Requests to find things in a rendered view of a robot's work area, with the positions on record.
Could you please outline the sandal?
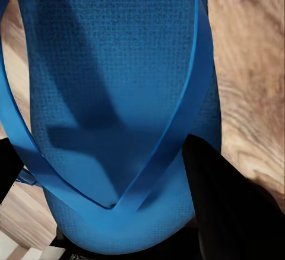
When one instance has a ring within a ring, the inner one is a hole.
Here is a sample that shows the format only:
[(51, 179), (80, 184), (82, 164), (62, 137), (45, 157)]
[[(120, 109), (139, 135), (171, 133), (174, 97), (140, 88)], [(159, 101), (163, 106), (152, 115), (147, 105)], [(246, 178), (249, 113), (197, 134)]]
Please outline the sandal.
[[(0, 0), (0, 23), (9, 0)], [(103, 255), (146, 250), (195, 210), (188, 134), (221, 154), (207, 0), (17, 0), (30, 125), (0, 37), (0, 121), (63, 234)]]
[(32, 176), (32, 173), (28, 171), (28, 169), (26, 169), (25, 167), (23, 167), (23, 169), (17, 176), (17, 180), (21, 183), (27, 183), (30, 186), (35, 185), (38, 187), (42, 187), (42, 184), (40, 184), (40, 182), (38, 182), (38, 180)]

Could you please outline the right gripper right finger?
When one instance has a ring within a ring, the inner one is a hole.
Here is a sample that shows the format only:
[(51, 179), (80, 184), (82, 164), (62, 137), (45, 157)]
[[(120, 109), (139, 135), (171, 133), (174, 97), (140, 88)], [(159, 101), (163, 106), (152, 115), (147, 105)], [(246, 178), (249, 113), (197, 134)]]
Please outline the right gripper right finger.
[(285, 260), (285, 214), (205, 139), (182, 156), (205, 260)]

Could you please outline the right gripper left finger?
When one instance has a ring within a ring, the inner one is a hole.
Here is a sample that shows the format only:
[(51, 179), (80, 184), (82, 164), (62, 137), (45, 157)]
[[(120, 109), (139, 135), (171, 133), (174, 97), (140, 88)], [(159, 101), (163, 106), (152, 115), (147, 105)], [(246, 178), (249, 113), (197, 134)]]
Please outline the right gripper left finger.
[(9, 138), (0, 139), (0, 204), (25, 167)]

